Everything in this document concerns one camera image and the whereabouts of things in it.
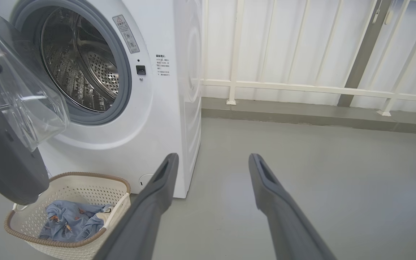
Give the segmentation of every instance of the washing machine door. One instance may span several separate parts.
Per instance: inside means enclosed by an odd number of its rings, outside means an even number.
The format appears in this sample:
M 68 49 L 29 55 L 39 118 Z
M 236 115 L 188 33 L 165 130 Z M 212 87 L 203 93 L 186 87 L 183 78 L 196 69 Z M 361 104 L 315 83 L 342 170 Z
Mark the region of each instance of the washing machine door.
M 47 189 L 36 147 L 70 121 L 52 84 L 33 44 L 0 17 L 0 193 L 18 204 L 35 202 Z

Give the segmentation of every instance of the gray floor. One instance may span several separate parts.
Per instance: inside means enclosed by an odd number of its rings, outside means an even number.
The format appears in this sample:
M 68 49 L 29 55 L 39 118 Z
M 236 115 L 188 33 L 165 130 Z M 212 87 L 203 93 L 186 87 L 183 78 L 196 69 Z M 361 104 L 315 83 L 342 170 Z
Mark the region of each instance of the gray floor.
M 154 259 L 274 259 L 248 173 L 259 153 L 340 260 L 416 259 L 416 134 L 202 120 L 187 199 L 163 215 Z M 52 259 L 7 235 L 0 259 Z

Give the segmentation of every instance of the white railing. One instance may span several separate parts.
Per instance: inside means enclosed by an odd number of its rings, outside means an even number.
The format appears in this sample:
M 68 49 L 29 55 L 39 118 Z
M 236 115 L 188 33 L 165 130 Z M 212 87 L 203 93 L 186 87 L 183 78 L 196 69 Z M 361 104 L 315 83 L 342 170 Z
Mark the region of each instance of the white railing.
M 403 14 L 406 11 L 407 5 L 409 4 L 410 0 L 404 0 L 403 5 L 401 7 L 402 12 L 398 15 L 396 21 L 395 21 L 395 28 L 394 30 L 391 32 L 389 39 L 388 39 L 388 43 L 386 44 L 385 48 L 383 49 L 383 53 L 382 53 L 382 57 L 380 58 L 380 60 L 378 61 L 375 73 L 373 74 L 373 78 L 376 77 L 380 77 L 380 75 L 378 74 L 378 71 L 380 69 L 380 64 L 383 63 L 384 57 L 387 53 L 387 51 L 393 47 L 391 40 L 393 39 L 393 36 L 396 34 L 396 32 L 398 31 L 398 27 L 400 25 L 400 22 L 402 21 L 403 18 Z M 296 69 L 296 67 L 294 66 L 294 63 L 296 62 L 296 53 L 299 51 L 299 47 L 301 46 L 301 37 L 302 37 L 302 30 L 303 30 L 303 25 L 306 21 L 307 18 L 307 10 L 309 7 L 309 0 L 306 0 L 305 2 L 305 7 L 304 7 L 304 13 L 300 22 L 300 26 L 299 26 L 299 32 L 298 32 L 298 36 L 297 36 L 297 40 L 295 43 L 295 48 L 294 48 L 294 54 L 292 55 L 292 59 L 291 59 L 291 66 L 289 68 L 288 71 L 285 71 L 284 73 L 286 73 L 288 75 L 288 77 L 286 77 L 287 79 L 287 83 L 272 83 L 272 82 L 264 82 L 263 81 L 263 73 L 264 73 L 264 66 L 267 62 L 267 57 L 268 57 L 268 48 L 269 48 L 269 40 L 271 37 L 271 23 L 274 19 L 274 17 L 277 15 L 277 0 L 274 0 L 273 5 L 272 5 L 272 13 L 271 13 L 271 17 L 270 17 L 270 21 L 269 21 L 269 29 L 268 29 L 268 33 L 267 33 L 267 41 L 266 41 L 266 48 L 265 48 L 265 55 L 264 58 L 262 60 L 262 62 L 260 62 L 259 65 L 259 81 L 239 81 L 238 80 L 238 60 L 239 60 L 239 51 L 240 51 L 240 46 L 241 46 L 241 34 L 242 34 L 242 25 L 244 22 L 243 16 L 244 16 L 244 0 L 237 0 L 237 13 L 236 13 L 236 22 L 235 22 L 235 33 L 234 33 L 234 40 L 233 40 L 233 53 L 232 53 L 232 58 L 231 58 L 231 75 L 230 75 L 230 80 L 225 80 L 225 79 L 207 79 L 207 57 L 208 57 L 208 47 L 207 47 L 207 42 L 208 42 L 208 26 L 209 26 L 209 21 L 208 21 L 208 0 L 205 0 L 205 8 L 204 8 L 204 37 L 205 37 L 205 44 L 204 44 L 204 48 L 203 48 L 203 57 L 205 59 L 205 71 L 204 71 L 204 75 L 205 75 L 205 79 L 202 80 L 202 84 L 203 85 L 209 85 L 209 86 L 225 86 L 225 87 L 229 87 L 229 98 L 227 100 L 227 104 L 228 105 L 235 105 L 236 101 L 235 101 L 235 92 L 236 92 L 236 88 L 255 88 L 255 89 L 275 89 L 275 90 L 290 90 L 290 91 L 302 91 L 302 92 L 320 92 L 320 93 L 329 93 L 329 94 L 348 94 L 348 95 L 355 95 L 355 96 L 366 96 L 366 97 L 376 97 L 376 98 L 384 98 L 386 99 L 385 104 L 383 105 L 383 107 L 380 108 L 380 110 L 378 111 L 378 113 L 380 113 L 381 115 L 384 116 L 389 116 L 390 115 L 390 110 L 393 108 L 394 103 L 397 100 L 411 100 L 411 101 L 416 101 L 416 94 L 407 94 L 407 93 L 401 93 L 400 92 L 400 88 L 399 86 L 401 84 L 403 84 L 403 81 L 406 80 L 406 75 L 409 74 L 409 71 L 411 70 L 411 61 L 412 58 L 415 56 L 416 54 L 416 42 L 413 46 L 413 48 L 410 51 L 410 54 L 401 70 L 401 73 L 399 74 L 396 83 L 394 84 L 394 87 L 391 91 L 376 91 L 373 90 L 372 88 L 367 88 L 367 89 L 353 89 L 353 88 L 344 88 L 346 81 L 348 80 L 351 68 L 355 62 L 355 58 L 357 56 L 357 53 L 359 51 L 360 45 L 362 43 L 363 37 L 365 35 L 365 31 L 369 25 L 369 23 L 371 22 L 371 16 L 372 16 L 372 12 L 375 8 L 377 8 L 376 5 L 376 0 L 371 0 L 371 9 L 368 12 L 368 16 L 365 19 L 365 27 L 363 28 L 362 34 L 359 36 L 359 43 L 357 45 L 357 48 L 355 50 L 354 56 L 352 58 L 352 62 L 350 63 L 350 66 L 347 68 L 347 72 L 346 72 L 346 76 L 345 76 L 345 80 L 344 83 L 341 86 L 338 87 L 329 87 L 329 86 L 318 86 L 318 82 L 319 82 L 319 78 L 322 74 L 322 67 L 325 64 L 326 59 L 328 58 L 328 54 L 329 54 L 329 46 L 332 43 L 333 40 L 333 35 L 334 35 L 334 29 L 335 27 L 338 25 L 338 23 L 340 23 L 340 16 L 341 16 L 341 12 L 342 12 L 342 5 L 343 5 L 343 0 L 338 0 L 338 4 L 337 4 L 337 10 L 335 12 L 335 16 L 333 18 L 333 22 L 331 25 L 331 29 L 330 29 L 330 34 L 328 36 L 326 45 L 325 45 L 325 50 L 324 50 L 324 54 L 322 56 L 322 60 L 320 61 L 320 65 L 317 71 L 317 76 L 315 78 L 315 83 L 314 84 L 291 84 L 288 82 L 288 80 L 290 79 L 290 74 L 292 74 L 294 72 L 294 69 Z

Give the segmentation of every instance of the white washing machine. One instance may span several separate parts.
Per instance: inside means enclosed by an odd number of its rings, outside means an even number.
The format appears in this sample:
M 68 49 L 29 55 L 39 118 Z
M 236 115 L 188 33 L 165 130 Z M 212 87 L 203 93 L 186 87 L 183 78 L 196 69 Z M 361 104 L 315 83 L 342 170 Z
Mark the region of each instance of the white washing machine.
M 139 193 L 178 153 L 185 198 L 200 146 L 199 0 L 0 0 L 65 96 L 71 124 L 39 146 L 52 175 L 119 176 Z

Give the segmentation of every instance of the clothing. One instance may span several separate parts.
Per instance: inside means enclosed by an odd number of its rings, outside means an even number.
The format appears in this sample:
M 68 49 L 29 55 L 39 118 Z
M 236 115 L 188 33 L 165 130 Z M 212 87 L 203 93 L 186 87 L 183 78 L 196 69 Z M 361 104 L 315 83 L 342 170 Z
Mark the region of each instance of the clothing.
M 107 219 L 109 219 L 110 213 L 112 212 L 113 207 L 109 207 L 109 209 L 103 209 L 104 212 L 96 213 L 92 217 L 98 217 L 99 219 L 102 219 L 105 222 L 107 222 Z
M 95 235 L 104 220 L 95 214 L 103 209 L 111 212 L 110 205 L 88 205 L 66 200 L 53 201 L 46 207 L 48 222 L 39 238 L 60 242 L 79 242 Z

